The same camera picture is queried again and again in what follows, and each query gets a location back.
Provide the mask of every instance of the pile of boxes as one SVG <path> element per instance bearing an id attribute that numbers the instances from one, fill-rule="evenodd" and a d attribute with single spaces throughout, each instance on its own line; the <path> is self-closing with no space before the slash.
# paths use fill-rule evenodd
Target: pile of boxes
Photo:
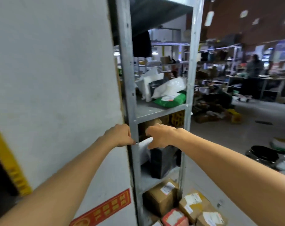
<path id="1" fill-rule="evenodd" d="M 179 186 L 167 179 L 143 195 L 146 208 L 161 217 L 153 226 L 226 226 L 227 218 L 198 190 L 191 190 L 179 202 Z"/>

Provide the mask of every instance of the yellow stripe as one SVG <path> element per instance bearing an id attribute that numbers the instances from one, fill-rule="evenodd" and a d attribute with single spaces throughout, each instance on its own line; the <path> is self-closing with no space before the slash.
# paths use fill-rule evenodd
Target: yellow stripe
<path id="1" fill-rule="evenodd" d="M 0 133 L 0 163 L 9 175 L 11 181 L 16 186 L 19 194 L 25 196 L 32 193 L 32 189 L 29 186 L 26 178 L 23 175 L 21 168 L 19 167 L 15 157 L 10 151 L 8 145 L 5 143 Z"/>

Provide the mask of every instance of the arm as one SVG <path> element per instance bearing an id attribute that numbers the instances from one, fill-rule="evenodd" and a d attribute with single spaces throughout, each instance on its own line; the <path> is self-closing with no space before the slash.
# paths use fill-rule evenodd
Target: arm
<path id="1" fill-rule="evenodd" d="M 149 149 L 174 145 L 194 160 L 257 225 L 285 226 L 285 175 L 180 128 L 150 126 Z"/>
<path id="2" fill-rule="evenodd" d="M 0 219 L 0 226 L 67 226 L 107 154 L 133 143 L 129 126 L 115 125 Z"/>

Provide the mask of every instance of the green plastic bag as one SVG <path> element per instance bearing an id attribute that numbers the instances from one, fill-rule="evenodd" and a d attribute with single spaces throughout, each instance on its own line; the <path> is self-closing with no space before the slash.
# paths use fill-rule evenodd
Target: green plastic bag
<path id="1" fill-rule="evenodd" d="M 176 93 L 175 95 L 164 96 L 157 98 L 154 102 L 160 106 L 173 108 L 185 103 L 186 96 L 182 93 Z"/>

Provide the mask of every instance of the forearm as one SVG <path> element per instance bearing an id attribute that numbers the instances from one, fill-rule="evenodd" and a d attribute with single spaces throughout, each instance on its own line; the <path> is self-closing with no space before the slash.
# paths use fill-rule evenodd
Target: forearm
<path id="1" fill-rule="evenodd" d="M 100 164 L 113 148 L 100 137 L 0 219 L 0 226 L 66 226 Z"/>
<path id="2" fill-rule="evenodd" d="M 193 159 L 255 223 L 285 225 L 285 176 L 228 148 L 184 129 L 173 145 Z"/>

